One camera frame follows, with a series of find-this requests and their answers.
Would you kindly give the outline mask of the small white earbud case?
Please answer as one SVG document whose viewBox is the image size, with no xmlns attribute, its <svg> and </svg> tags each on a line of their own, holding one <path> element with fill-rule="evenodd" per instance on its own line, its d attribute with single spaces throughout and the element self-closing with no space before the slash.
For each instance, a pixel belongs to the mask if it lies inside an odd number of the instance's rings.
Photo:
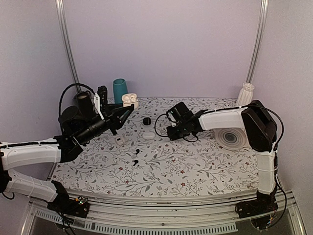
<svg viewBox="0 0 313 235">
<path fill-rule="evenodd" d="M 115 142 L 118 144 L 118 145 L 123 145 L 124 144 L 124 139 L 122 137 L 117 137 L 115 139 Z"/>
</svg>

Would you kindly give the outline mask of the white oval earbud case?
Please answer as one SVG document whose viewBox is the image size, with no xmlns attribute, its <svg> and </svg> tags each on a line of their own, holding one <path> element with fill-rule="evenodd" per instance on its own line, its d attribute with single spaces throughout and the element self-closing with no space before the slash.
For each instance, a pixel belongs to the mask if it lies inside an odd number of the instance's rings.
<svg viewBox="0 0 313 235">
<path fill-rule="evenodd" d="M 142 134 L 142 137 L 144 139 L 154 139 L 155 138 L 155 134 L 153 132 L 145 132 Z"/>
</svg>

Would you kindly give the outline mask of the white pleated vase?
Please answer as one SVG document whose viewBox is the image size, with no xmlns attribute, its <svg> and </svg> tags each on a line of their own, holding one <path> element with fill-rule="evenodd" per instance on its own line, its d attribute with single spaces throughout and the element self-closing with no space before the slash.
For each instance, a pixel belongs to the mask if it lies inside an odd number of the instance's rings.
<svg viewBox="0 0 313 235">
<path fill-rule="evenodd" d="M 253 91 L 255 89 L 255 86 L 251 83 L 245 82 L 243 83 L 243 87 L 241 88 L 236 105 L 237 106 L 244 106 L 248 105 L 253 98 Z"/>
</svg>

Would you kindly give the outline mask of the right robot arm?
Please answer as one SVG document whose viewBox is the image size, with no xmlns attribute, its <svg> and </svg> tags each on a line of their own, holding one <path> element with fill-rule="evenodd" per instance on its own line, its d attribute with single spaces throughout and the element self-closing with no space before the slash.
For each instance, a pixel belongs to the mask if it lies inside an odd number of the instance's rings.
<svg viewBox="0 0 313 235">
<path fill-rule="evenodd" d="M 176 141 L 211 129 L 244 129 L 258 164 L 259 185 L 253 209 L 256 213 L 264 213 L 271 207 L 278 187 L 276 174 L 279 138 L 277 124 L 271 114 L 271 110 L 258 100 L 244 106 L 200 110 L 197 113 L 193 113 L 184 102 L 180 102 L 165 113 L 171 122 L 166 128 L 167 136 Z"/>
</svg>

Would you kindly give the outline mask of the grey spiral ceramic plate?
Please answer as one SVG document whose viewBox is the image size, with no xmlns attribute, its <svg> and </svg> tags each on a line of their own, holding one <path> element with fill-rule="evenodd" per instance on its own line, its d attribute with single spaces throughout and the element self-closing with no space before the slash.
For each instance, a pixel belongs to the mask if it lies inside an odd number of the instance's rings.
<svg viewBox="0 0 313 235">
<path fill-rule="evenodd" d="M 214 130 L 216 142 L 227 150 L 240 150 L 247 146 L 246 133 L 240 128 L 219 128 Z"/>
</svg>

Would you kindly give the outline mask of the floral patterned table mat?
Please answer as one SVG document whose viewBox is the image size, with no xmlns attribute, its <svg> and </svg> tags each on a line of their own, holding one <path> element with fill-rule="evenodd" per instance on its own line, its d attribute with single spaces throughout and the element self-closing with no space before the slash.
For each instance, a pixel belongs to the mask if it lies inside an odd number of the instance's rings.
<svg viewBox="0 0 313 235">
<path fill-rule="evenodd" d="M 77 192 L 121 196 L 208 196 L 258 189 L 257 157 L 250 146 L 227 150 L 213 131 L 177 141 L 166 137 L 165 112 L 181 101 L 192 112 L 236 105 L 230 98 L 141 98 L 117 136 L 106 132 L 94 138 L 77 159 L 57 164 L 52 179 Z M 143 124 L 145 117 L 151 125 Z M 155 138 L 144 139 L 145 132 Z M 123 145 L 115 142 L 117 137 Z"/>
</svg>

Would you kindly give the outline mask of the right aluminium frame post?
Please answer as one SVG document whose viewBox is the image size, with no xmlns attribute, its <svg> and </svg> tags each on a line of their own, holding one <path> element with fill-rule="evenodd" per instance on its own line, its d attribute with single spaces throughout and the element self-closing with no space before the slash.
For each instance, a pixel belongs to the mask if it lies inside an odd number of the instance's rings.
<svg viewBox="0 0 313 235">
<path fill-rule="evenodd" d="M 253 81 L 253 76 L 255 73 L 257 60 L 258 60 L 259 52 L 261 49 L 262 38 L 263 38 L 263 34 L 265 31 L 265 27 L 266 27 L 268 2 L 269 2 L 269 0 L 261 0 L 256 38 L 255 38 L 254 48 L 253 48 L 253 52 L 252 52 L 252 58 L 250 61 L 250 65 L 249 65 L 247 77 L 246 77 L 247 83 L 252 83 L 252 81 Z"/>
</svg>

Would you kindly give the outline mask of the black round earbud case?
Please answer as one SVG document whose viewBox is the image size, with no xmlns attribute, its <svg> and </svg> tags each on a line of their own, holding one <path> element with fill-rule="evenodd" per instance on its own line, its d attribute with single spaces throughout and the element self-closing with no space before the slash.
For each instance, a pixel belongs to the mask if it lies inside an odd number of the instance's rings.
<svg viewBox="0 0 313 235">
<path fill-rule="evenodd" d="M 151 118 L 150 117 L 145 117 L 143 119 L 143 124 L 144 125 L 151 125 L 152 121 L 151 121 Z"/>
</svg>

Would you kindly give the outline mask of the black cylindrical cup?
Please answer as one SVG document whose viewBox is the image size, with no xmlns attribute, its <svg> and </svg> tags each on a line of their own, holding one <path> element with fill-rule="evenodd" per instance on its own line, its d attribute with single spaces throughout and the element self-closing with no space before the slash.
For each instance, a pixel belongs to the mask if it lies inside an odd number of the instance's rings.
<svg viewBox="0 0 313 235">
<path fill-rule="evenodd" d="M 92 119 L 94 116 L 94 111 L 93 111 L 93 102 L 91 101 L 90 97 L 90 92 L 88 91 L 79 92 L 76 95 L 75 99 L 81 114 L 88 119 Z"/>
</svg>

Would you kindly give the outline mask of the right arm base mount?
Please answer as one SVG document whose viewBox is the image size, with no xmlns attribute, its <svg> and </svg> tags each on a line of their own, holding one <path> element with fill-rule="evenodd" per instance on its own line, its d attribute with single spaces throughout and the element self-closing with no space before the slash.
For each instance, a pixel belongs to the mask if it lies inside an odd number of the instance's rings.
<svg viewBox="0 0 313 235">
<path fill-rule="evenodd" d="M 266 201 L 263 199 L 254 199 L 250 201 L 241 201 L 235 205 L 235 212 L 239 218 L 247 218 L 273 212 L 278 209 L 275 200 Z"/>
</svg>

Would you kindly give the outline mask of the beige earbud charging case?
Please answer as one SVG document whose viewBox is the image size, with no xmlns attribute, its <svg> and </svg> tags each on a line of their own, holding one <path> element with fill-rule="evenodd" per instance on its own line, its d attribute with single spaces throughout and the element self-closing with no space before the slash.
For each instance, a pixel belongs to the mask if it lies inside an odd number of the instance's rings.
<svg viewBox="0 0 313 235">
<path fill-rule="evenodd" d="M 135 93 L 124 94 L 122 95 L 121 99 L 123 101 L 123 107 L 134 105 L 134 109 L 138 108 L 139 100 L 137 98 L 137 94 Z"/>
</svg>

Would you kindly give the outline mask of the front aluminium rail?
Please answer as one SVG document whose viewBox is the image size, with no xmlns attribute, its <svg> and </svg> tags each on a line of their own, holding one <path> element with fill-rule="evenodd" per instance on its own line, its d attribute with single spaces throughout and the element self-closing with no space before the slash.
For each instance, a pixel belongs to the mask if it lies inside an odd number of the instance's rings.
<svg viewBox="0 0 313 235">
<path fill-rule="evenodd" d="M 241 218 L 237 203 L 255 199 L 254 190 L 196 197 L 133 197 L 84 192 L 86 218 L 70 217 L 67 233 L 77 235 L 304 235 L 293 192 L 278 191 L 278 210 L 270 227 L 269 213 Z"/>
</svg>

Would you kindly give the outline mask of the left aluminium frame post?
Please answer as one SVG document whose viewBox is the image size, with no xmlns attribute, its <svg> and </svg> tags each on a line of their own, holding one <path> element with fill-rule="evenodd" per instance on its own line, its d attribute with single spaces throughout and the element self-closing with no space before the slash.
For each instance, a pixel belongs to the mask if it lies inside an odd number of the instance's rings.
<svg viewBox="0 0 313 235">
<path fill-rule="evenodd" d="M 74 83 L 79 83 L 80 81 L 79 81 L 77 69 L 75 66 L 75 61 L 74 61 L 74 57 L 73 57 L 73 53 L 71 49 L 70 38 L 69 38 L 69 33 L 68 33 L 68 28 L 67 28 L 64 1 L 56 0 L 55 3 L 56 3 L 56 11 L 57 11 L 57 17 L 59 21 L 61 36 L 63 38 L 64 48 L 65 48 L 67 60 L 69 63 L 71 76 L 72 76 Z"/>
</svg>

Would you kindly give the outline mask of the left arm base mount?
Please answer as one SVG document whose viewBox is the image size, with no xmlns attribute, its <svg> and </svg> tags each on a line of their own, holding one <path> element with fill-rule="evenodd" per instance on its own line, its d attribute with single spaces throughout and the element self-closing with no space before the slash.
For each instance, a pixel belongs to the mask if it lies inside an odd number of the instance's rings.
<svg viewBox="0 0 313 235">
<path fill-rule="evenodd" d="M 87 218 L 90 203 L 83 197 L 70 199 L 68 195 L 57 195 L 52 202 L 47 203 L 47 208 L 60 214 Z"/>
</svg>

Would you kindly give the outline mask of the aluminium frame post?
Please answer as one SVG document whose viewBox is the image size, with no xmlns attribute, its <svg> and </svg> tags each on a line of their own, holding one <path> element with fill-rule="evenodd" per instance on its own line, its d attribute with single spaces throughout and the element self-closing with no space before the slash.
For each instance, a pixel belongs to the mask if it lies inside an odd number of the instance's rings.
<svg viewBox="0 0 313 235">
<path fill-rule="evenodd" d="M 252 52 L 252 58 L 250 61 L 250 65 L 249 65 L 247 77 L 246 77 L 247 83 L 252 83 L 252 81 L 253 81 L 253 76 L 255 73 L 257 60 L 258 60 L 259 52 L 261 49 L 262 38 L 263 38 L 263 34 L 265 31 L 265 27 L 266 27 L 268 2 L 269 2 L 269 0 L 261 0 L 256 38 L 255 38 L 254 48 L 253 48 L 253 52 Z"/>
<path fill-rule="evenodd" d="M 79 81 L 77 69 L 75 66 L 75 61 L 74 61 L 74 57 L 73 57 L 73 53 L 71 49 L 70 38 L 69 38 L 69 33 L 68 33 L 68 28 L 67 28 L 64 1 L 56 0 L 55 3 L 56 3 L 56 11 L 57 11 L 57 17 L 59 21 L 61 36 L 63 38 L 64 48 L 65 48 L 67 60 L 69 63 L 71 76 L 72 76 L 74 83 L 79 83 L 80 81 Z"/>
</svg>

